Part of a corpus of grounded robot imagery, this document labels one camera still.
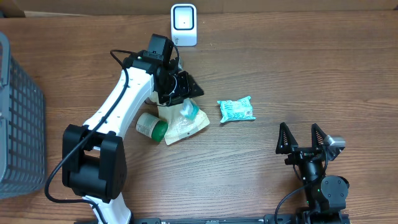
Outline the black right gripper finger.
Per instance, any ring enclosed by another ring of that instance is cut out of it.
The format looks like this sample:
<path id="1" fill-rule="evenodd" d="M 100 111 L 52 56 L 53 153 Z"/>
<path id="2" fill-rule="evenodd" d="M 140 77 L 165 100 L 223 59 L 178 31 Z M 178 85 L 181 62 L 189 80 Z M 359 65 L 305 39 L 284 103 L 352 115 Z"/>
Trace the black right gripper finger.
<path id="1" fill-rule="evenodd" d="M 312 147 L 316 148 L 322 145 L 323 140 L 326 138 L 326 134 L 322 131 L 317 123 L 312 124 L 311 127 L 312 134 Z"/>
<path id="2" fill-rule="evenodd" d="M 276 154 L 290 154 L 295 152 L 299 147 L 297 141 L 290 132 L 289 127 L 285 122 L 280 123 L 279 126 L 279 138 L 277 141 Z"/>

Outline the small teal white packet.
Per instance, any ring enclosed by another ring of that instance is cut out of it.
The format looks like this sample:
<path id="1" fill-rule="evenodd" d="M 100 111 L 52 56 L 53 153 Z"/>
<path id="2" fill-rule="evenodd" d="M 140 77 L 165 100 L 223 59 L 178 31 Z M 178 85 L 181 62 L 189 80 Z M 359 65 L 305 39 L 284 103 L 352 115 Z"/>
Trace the small teal white packet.
<path id="1" fill-rule="evenodd" d="M 192 99 L 186 98 L 183 100 L 182 105 L 180 114 L 189 120 L 194 120 L 199 111 L 197 104 Z"/>

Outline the white bottle with green cap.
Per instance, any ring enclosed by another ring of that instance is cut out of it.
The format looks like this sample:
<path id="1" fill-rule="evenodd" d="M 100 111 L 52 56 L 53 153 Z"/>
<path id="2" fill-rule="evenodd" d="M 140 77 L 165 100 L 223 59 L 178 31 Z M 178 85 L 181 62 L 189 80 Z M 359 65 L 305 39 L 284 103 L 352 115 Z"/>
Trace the white bottle with green cap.
<path id="1" fill-rule="evenodd" d="M 156 142 L 163 140 L 168 127 L 169 125 L 166 121 L 149 113 L 142 113 L 136 123 L 136 131 Z"/>

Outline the teal tissue pack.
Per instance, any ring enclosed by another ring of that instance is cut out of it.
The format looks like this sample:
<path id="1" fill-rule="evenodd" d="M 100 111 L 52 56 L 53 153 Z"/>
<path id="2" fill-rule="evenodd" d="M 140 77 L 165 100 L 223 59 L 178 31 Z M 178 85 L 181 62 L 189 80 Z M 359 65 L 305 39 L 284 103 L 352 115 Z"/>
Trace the teal tissue pack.
<path id="1" fill-rule="evenodd" d="M 220 123 L 255 120 L 256 117 L 253 115 L 253 107 L 250 100 L 251 97 L 246 96 L 237 101 L 217 101 L 222 116 Z"/>

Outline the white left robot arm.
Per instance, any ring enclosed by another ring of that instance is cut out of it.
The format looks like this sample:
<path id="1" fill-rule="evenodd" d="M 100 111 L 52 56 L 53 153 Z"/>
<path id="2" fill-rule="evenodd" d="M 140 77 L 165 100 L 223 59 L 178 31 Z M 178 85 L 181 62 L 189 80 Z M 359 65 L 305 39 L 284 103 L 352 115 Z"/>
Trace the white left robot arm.
<path id="1" fill-rule="evenodd" d="M 202 96 L 203 90 L 183 70 L 176 41 L 152 34 L 149 46 L 139 52 L 110 51 L 121 66 L 121 76 L 100 109 L 81 126 L 69 125 L 63 133 L 62 183 L 76 199 L 65 203 L 87 203 L 95 214 L 94 223 L 133 223 L 124 203 L 122 189 L 127 179 L 123 139 L 138 109 L 152 95 L 156 105 L 171 107 Z"/>

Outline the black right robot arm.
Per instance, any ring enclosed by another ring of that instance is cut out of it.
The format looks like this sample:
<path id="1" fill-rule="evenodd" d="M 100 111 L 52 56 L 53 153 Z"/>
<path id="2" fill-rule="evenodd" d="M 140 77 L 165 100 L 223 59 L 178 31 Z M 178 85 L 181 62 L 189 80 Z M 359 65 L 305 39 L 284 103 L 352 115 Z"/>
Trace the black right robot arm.
<path id="1" fill-rule="evenodd" d="M 322 131 L 318 124 L 311 126 L 312 145 L 300 147 L 289 127 L 280 123 L 276 154 L 285 154 L 285 164 L 292 166 L 303 186 L 287 194 L 277 205 L 274 223 L 350 224 L 346 208 L 349 182 L 338 175 L 327 175 L 328 164 L 345 149 L 346 141 L 341 136 L 332 136 Z M 279 210 L 287 199 L 305 192 L 307 206 L 296 209 L 285 218 Z"/>

